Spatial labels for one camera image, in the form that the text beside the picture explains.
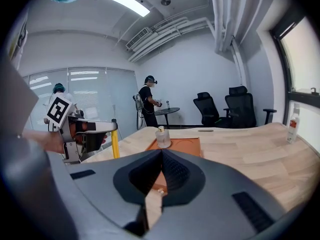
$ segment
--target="smoke detector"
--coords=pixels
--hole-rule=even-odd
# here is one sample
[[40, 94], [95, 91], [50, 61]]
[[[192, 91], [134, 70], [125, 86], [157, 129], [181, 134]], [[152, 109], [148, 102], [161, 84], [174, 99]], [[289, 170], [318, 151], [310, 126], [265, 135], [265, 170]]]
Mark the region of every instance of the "smoke detector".
[[168, 5], [171, 4], [171, 0], [161, 0], [161, 4], [162, 4], [163, 6], [168, 6]]

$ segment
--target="black t-shirt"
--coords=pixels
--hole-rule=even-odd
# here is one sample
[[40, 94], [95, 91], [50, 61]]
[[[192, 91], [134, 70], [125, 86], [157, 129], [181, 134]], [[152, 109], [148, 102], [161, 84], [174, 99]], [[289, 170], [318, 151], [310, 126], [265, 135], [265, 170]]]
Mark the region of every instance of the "black t-shirt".
[[143, 102], [144, 108], [149, 112], [152, 113], [155, 111], [154, 105], [148, 101], [148, 97], [152, 97], [150, 87], [145, 85], [144, 87], [141, 88], [139, 91], [141, 100]]

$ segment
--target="sleeve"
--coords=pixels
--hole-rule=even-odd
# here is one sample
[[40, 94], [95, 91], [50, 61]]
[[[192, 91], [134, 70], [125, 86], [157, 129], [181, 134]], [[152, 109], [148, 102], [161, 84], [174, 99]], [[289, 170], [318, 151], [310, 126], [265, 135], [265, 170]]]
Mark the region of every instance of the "sleeve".
[[152, 94], [151, 94], [151, 90], [149, 87], [145, 88], [145, 97], [148, 98], [148, 97], [152, 97]]
[[65, 95], [65, 99], [68, 100], [68, 101], [70, 101], [70, 102], [72, 102], [73, 105], [75, 105], [75, 99], [74, 99], [74, 97], [73, 97], [70, 93], [67, 93], [67, 94]]

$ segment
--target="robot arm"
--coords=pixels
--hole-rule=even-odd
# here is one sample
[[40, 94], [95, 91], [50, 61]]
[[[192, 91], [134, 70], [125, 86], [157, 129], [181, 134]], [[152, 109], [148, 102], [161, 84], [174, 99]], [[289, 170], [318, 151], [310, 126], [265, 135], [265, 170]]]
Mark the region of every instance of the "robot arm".
[[[80, 110], [73, 112], [73, 107], [69, 100], [56, 97], [46, 115], [59, 129], [63, 139], [64, 163], [77, 162], [84, 154], [98, 150], [106, 133], [118, 129], [115, 121], [84, 119]], [[83, 129], [83, 123], [86, 123], [86, 129]], [[81, 136], [81, 143], [77, 143], [75, 136], [71, 135], [71, 124], [75, 124], [75, 135]]]

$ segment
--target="orange tray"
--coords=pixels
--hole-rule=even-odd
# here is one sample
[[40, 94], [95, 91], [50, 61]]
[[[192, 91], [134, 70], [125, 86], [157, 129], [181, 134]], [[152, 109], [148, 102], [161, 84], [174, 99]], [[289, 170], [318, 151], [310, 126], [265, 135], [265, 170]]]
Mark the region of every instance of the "orange tray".
[[[202, 157], [199, 138], [171, 138], [170, 140], [171, 146], [167, 149], [187, 153], [196, 157]], [[158, 147], [157, 139], [155, 139], [150, 146], [148, 146], [146, 151], [159, 149], [161, 148]], [[165, 195], [168, 193], [166, 179], [162, 171], [152, 188], [154, 190], [163, 190]]]

